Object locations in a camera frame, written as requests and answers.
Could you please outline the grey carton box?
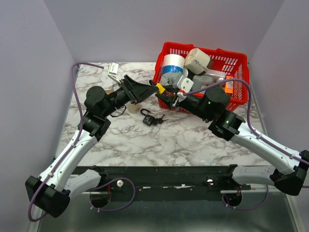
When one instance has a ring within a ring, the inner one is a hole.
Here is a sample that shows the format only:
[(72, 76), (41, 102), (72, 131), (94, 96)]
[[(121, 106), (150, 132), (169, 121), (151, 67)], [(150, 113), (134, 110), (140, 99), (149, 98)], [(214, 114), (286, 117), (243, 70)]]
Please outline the grey carton box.
[(213, 84), (213, 78), (205, 75), (202, 76), (194, 75), (192, 81), (194, 82), (191, 89), (193, 91), (206, 87), (207, 85)]

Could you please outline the black mounting rail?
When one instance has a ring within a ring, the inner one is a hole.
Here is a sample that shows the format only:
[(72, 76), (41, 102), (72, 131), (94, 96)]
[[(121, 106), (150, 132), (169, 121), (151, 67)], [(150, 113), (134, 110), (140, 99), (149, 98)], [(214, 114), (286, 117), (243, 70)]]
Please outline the black mounting rail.
[(113, 202), (135, 201), (219, 201), (221, 193), (250, 190), (232, 179), (229, 166), (97, 166), (103, 175), (94, 197)]

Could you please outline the grey wrapped paper roll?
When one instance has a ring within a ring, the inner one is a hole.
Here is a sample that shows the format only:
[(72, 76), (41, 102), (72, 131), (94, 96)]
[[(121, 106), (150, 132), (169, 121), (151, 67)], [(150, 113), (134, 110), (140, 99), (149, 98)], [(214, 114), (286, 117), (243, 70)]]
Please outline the grey wrapped paper roll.
[(180, 88), (179, 82), (185, 78), (180, 72), (167, 72), (161, 76), (160, 84), (162, 86), (172, 86), (173, 88)]

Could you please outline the orange box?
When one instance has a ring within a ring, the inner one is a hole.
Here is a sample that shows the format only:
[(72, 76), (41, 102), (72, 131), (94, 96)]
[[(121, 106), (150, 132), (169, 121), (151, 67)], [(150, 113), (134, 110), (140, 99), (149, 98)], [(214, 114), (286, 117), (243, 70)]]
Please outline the orange box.
[[(226, 80), (230, 80), (233, 79), (234, 76), (233, 75), (227, 75), (226, 76)], [(225, 93), (227, 94), (233, 94), (234, 91), (234, 85), (233, 85), (233, 81), (228, 81), (225, 83)]]

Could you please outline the beige pump lotion bottle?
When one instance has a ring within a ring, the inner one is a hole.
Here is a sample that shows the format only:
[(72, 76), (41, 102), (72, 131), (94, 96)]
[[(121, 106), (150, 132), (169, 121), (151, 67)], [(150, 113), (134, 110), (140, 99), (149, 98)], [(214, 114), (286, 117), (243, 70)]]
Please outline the beige pump lotion bottle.
[(133, 104), (133, 103), (127, 103), (126, 104), (126, 107), (127, 107), (127, 110), (132, 113), (132, 114), (135, 114), (137, 112), (139, 112), (140, 110), (140, 104), (137, 103), (137, 104)]

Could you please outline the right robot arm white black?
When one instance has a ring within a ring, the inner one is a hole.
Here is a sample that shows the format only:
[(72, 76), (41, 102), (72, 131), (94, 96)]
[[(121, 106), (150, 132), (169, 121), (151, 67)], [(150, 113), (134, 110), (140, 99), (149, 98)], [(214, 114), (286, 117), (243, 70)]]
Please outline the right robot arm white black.
[(209, 122), (208, 129), (217, 137), (247, 148), (266, 160), (269, 166), (235, 166), (222, 177), (227, 189), (245, 184), (276, 187), (297, 196), (309, 169), (309, 152), (289, 149), (254, 129), (248, 119), (226, 109), (230, 97), (220, 86), (207, 89), (202, 98), (171, 89), (172, 93), (157, 94), (169, 108), (179, 107)]

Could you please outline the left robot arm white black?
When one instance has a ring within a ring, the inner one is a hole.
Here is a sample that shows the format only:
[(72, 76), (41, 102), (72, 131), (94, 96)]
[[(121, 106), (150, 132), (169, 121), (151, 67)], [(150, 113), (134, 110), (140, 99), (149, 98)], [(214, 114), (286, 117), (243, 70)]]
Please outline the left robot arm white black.
[(119, 88), (111, 94), (100, 86), (87, 91), (86, 112), (82, 114), (70, 144), (38, 177), (30, 176), (25, 182), (30, 200), (30, 221), (35, 222), (31, 215), (33, 205), (56, 218), (66, 210), (74, 195), (92, 188), (97, 191), (106, 188), (107, 179), (99, 168), (90, 168), (75, 180), (68, 180), (85, 154), (106, 133), (111, 124), (107, 117), (128, 102), (140, 103), (158, 90), (157, 86), (138, 83), (125, 75), (119, 82)]

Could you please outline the yellow black padlock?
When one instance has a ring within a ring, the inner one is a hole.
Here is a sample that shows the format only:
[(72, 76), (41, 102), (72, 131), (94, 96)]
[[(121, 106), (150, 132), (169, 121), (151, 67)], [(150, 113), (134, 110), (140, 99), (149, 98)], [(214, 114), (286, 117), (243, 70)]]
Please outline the yellow black padlock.
[(166, 91), (166, 89), (160, 83), (156, 83), (153, 80), (149, 80), (149, 84), (158, 88), (157, 94), (162, 95)]

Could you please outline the brass padlock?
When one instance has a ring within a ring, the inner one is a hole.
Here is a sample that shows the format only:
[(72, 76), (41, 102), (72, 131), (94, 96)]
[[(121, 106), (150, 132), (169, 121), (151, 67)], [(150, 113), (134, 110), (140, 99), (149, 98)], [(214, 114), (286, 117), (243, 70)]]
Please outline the brass padlock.
[(108, 94), (108, 95), (113, 93), (113, 92), (114, 92), (113, 90), (105, 90), (105, 93)]

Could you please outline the red plastic shopping basket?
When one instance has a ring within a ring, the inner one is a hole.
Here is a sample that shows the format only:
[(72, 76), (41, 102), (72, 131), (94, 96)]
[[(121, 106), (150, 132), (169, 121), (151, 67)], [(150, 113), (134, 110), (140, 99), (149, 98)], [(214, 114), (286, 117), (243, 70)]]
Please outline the red plastic shopping basket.
[[(159, 54), (156, 65), (155, 65), (155, 75), (153, 81), (156, 83), (160, 82), (162, 75), (162, 63), (165, 55), (177, 54), (182, 57), (186, 57), (189, 51), (196, 48), (193, 44), (166, 42), (163, 45), (162, 51)], [(207, 49), (200, 48), (204, 53), (209, 55), (214, 64), (212, 66), (213, 70), (226, 72), (228, 75), (233, 75), (237, 79), (242, 79), (247, 83), (250, 82), (250, 72), (248, 68), (247, 56), (243, 53), (227, 51), (223, 49)], [(244, 105), (248, 101), (248, 91), (244, 84), (240, 82), (233, 82), (234, 91), (230, 96), (230, 102), (227, 109), (230, 111), (235, 111), (239, 106)]]

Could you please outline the white blue paper roll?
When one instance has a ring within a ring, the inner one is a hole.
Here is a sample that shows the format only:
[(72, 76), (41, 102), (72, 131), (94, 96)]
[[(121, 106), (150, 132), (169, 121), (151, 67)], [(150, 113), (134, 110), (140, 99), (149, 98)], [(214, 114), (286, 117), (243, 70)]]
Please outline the white blue paper roll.
[(163, 58), (162, 74), (183, 73), (184, 57), (177, 54), (168, 54)]

